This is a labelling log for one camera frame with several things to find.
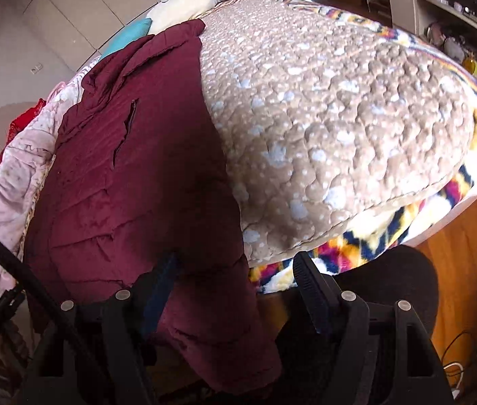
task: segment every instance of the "bedding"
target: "bedding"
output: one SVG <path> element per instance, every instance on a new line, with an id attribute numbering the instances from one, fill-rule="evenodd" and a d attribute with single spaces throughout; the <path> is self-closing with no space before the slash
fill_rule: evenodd
<path id="1" fill-rule="evenodd" d="M 205 101 L 250 266 L 434 195 L 469 150 L 474 78 L 409 35 L 344 15 L 230 0 L 203 16 Z"/>
<path id="2" fill-rule="evenodd" d="M 100 59 L 109 56 L 111 53 L 115 53 L 119 50 L 122 50 L 129 43 L 132 43 L 133 41 L 141 38 L 142 36 L 146 36 L 151 25 L 152 20 L 150 18 L 143 18 L 142 20 L 132 21 L 112 38 L 111 42 L 107 45 L 107 47 L 102 50 L 102 55 Z"/>
<path id="3" fill-rule="evenodd" d="M 35 117 L 37 117 L 37 115 L 41 112 L 46 103 L 47 102 L 45 100 L 39 99 L 38 103 L 35 106 L 28 108 L 24 113 L 19 115 L 15 120 L 10 123 L 8 129 L 8 136 L 6 137 L 5 142 L 6 146 L 8 146 L 10 141 L 12 141 L 19 132 L 26 128 L 28 124 L 32 120 L 34 120 Z M 0 152 L 0 163 L 2 162 L 3 153 L 4 150 Z"/>
<path id="4" fill-rule="evenodd" d="M 56 136 L 66 111 L 81 100 L 81 80 L 99 58 L 83 67 L 67 84 L 59 83 L 39 115 L 8 143 L 0 163 L 0 241 L 20 259 L 21 239 L 37 192 L 53 163 Z M 0 296 L 15 280 L 0 266 Z"/>
<path id="5" fill-rule="evenodd" d="M 152 19 L 149 33 L 157 35 L 165 29 L 199 17 L 218 3 L 225 0 L 161 0 L 148 13 Z"/>
<path id="6" fill-rule="evenodd" d="M 309 251 L 317 268 L 336 275 L 366 264 L 389 248 L 409 244 L 464 200 L 476 197 L 477 126 L 475 137 L 464 164 L 439 192 L 396 211 L 362 213 L 345 233 Z M 296 285 L 292 268 L 293 259 L 253 267 L 250 281 L 259 293 L 285 291 Z"/>

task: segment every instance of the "blue cushion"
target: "blue cushion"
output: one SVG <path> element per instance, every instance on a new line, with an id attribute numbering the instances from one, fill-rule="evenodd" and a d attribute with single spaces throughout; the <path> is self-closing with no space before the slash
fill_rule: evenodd
<path id="1" fill-rule="evenodd" d="M 133 23 L 129 23 L 115 35 L 109 44 L 107 44 L 107 47 L 105 47 L 103 50 L 101 59 L 109 56 L 111 53 L 122 50 L 129 43 L 134 42 L 136 39 L 146 36 L 151 24 L 152 20 L 150 18 L 143 18 L 141 20 L 134 21 Z"/>

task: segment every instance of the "red cloth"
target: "red cloth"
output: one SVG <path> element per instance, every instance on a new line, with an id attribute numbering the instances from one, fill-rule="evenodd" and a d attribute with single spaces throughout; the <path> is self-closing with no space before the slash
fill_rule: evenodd
<path id="1" fill-rule="evenodd" d="M 281 363 L 247 279 L 239 209 L 204 104 L 203 29 L 192 20 L 145 36 L 85 76 L 24 261 L 57 302 L 87 303 L 178 251 L 184 274 L 158 334 L 212 388 L 239 394 L 273 382 Z"/>
<path id="2" fill-rule="evenodd" d="M 6 139 L 5 145 L 11 143 L 11 141 L 15 138 L 15 136 L 21 132 L 24 128 L 28 126 L 28 124 L 34 120 L 43 107 L 47 104 L 47 102 L 43 99 L 40 99 L 36 106 L 32 108 L 28 108 L 24 113 L 22 113 L 19 117 L 17 117 L 14 121 L 10 123 L 8 137 Z M 0 152 L 0 163 L 2 162 L 2 155 L 4 154 L 4 149 Z"/>

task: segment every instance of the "screw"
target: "screw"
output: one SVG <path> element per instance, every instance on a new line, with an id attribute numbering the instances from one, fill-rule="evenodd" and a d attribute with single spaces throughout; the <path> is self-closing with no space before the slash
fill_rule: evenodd
<path id="1" fill-rule="evenodd" d="M 354 301 L 356 300 L 356 294 L 352 291 L 343 291 L 342 299 L 344 299 L 345 301 Z"/>
<path id="2" fill-rule="evenodd" d="M 74 306 L 74 303 L 72 302 L 72 300 L 66 300 L 66 301 L 62 302 L 62 304 L 60 305 L 60 308 L 64 312 L 67 312 L 67 311 L 72 310 L 73 306 Z"/>
<path id="3" fill-rule="evenodd" d="M 130 292 L 127 289 L 121 289 L 115 294 L 117 300 L 127 300 L 130 297 Z"/>
<path id="4" fill-rule="evenodd" d="M 403 311 L 410 311 L 410 303 L 407 300 L 400 300 L 398 307 Z"/>

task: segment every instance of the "white shelf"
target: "white shelf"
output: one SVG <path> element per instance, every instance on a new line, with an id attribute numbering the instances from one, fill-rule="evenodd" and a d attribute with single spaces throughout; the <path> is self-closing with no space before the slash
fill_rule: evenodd
<path id="1" fill-rule="evenodd" d="M 432 5 L 435 5 L 437 7 L 440 7 L 441 9 L 443 9 L 444 11 L 447 11 L 448 13 L 454 15 L 456 18 L 459 18 L 461 19 L 464 23 L 467 23 L 469 24 L 471 27 L 474 27 L 476 30 L 477 30 L 477 23 L 475 23 L 472 19 L 470 19 L 469 17 L 466 17 L 465 15 L 461 14 L 460 12 L 458 12 L 456 9 L 454 9 L 453 7 L 451 6 L 448 6 L 444 3 L 441 3 L 440 1 L 437 1 L 437 0 L 425 0 L 427 1 L 428 3 L 431 3 Z"/>

